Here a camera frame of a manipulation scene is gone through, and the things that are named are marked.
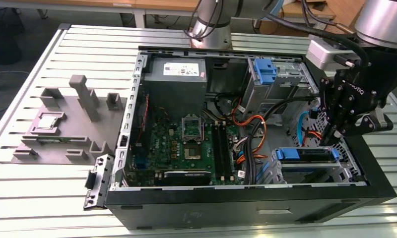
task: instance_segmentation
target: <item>expansion slot bracket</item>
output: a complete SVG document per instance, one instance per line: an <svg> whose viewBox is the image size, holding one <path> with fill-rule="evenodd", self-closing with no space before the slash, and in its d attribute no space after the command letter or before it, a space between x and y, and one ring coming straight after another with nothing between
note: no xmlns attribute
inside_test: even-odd
<svg viewBox="0 0 397 238"><path fill-rule="evenodd" d="M102 155L97 157L93 170L89 170L85 188L88 188L84 210L106 209L104 206L109 180L112 175L114 157Z"/></svg>

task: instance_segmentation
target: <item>blue plastic tab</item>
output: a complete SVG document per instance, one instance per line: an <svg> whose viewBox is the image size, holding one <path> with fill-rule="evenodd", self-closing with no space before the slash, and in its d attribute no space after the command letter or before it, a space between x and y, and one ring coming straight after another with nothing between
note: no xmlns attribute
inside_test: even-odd
<svg viewBox="0 0 397 238"><path fill-rule="evenodd" d="M268 168L269 168L269 162L266 161L265 165L262 166L261 170L258 171L258 173L256 175L256 181L261 178L261 176L264 175Z"/></svg>
<svg viewBox="0 0 397 238"><path fill-rule="evenodd" d="M281 160L284 159L284 154L280 150L276 150L276 153L277 153L277 159Z"/></svg>
<svg viewBox="0 0 397 238"><path fill-rule="evenodd" d="M273 84L277 78L277 68L270 59L254 59L254 71L262 85Z"/></svg>
<svg viewBox="0 0 397 238"><path fill-rule="evenodd" d="M284 154L284 158L286 160L298 160L300 159L300 155L298 155L298 151L294 148L284 148L280 149L281 153Z"/></svg>
<svg viewBox="0 0 397 238"><path fill-rule="evenodd" d="M332 148L330 152L332 152L333 158L336 159L336 161L338 161L340 160L340 153L338 153L337 149Z"/></svg>

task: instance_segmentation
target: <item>blue latch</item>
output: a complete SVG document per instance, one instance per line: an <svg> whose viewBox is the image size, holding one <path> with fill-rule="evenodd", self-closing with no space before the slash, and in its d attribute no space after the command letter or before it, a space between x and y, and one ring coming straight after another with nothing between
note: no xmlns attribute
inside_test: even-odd
<svg viewBox="0 0 397 238"><path fill-rule="evenodd" d="M336 161L338 161L338 159L340 159L340 153L338 153L337 149L336 148L332 148L330 152L332 152L333 158L336 159Z"/></svg>
<svg viewBox="0 0 397 238"><path fill-rule="evenodd" d="M300 160L298 151L294 148L282 148L277 150L278 160Z"/></svg>
<svg viewBox="0 0 397 238"><path fill-rule="evenodd" d="M254 59L254 71L262 85L273 84L277 78L277 68L270 59Z"/></svg>
<svg viewBox="0 0 397 238"><path fill-rule="evenodd" d="M280 150L276 150L276 153L277 153L277 159L281 160L284 159L284 154Z"/></svg>

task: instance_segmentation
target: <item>green circuit board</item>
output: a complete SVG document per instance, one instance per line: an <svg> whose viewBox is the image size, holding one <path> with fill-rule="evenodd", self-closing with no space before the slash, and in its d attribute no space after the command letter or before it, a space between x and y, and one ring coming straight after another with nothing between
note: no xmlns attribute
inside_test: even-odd
<svg viewBox="0 0 397 238"><path fill-rule="evenodd" d="M154 172L165 170L208 171L212 173L212 185L240 184L241 181L234 176L236 173L233 173L233 180L221 181L214 176L212 124L205 123L201 127L201 142L184 142L181 128L181 123L156 123L153 125L146 169L136 171L137 185L153 186ZM226 135L230 139L237 136L236 126L226 126Z"/></svg>

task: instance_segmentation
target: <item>metal tabletop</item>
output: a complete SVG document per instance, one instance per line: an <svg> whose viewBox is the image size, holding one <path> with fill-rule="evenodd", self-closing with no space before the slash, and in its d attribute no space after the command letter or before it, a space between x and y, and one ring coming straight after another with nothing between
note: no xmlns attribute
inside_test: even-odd
<svg viewBox="0 0 397 238"><path fill-rule="evenodd" d="M232 34L234 50L304 54L308 39ZM97 96L126 95L138 45L188 47L181 31L73 25L58 30L0 121L0 237L397 237L397 198L360 208L324 224L128 231L108 210L82 211L92 166L10 164L12 153L42 103L44 87L69 87L72 74L88 78ZM397 192L397 99L385 107L393 131L364 136Z"/></svg>

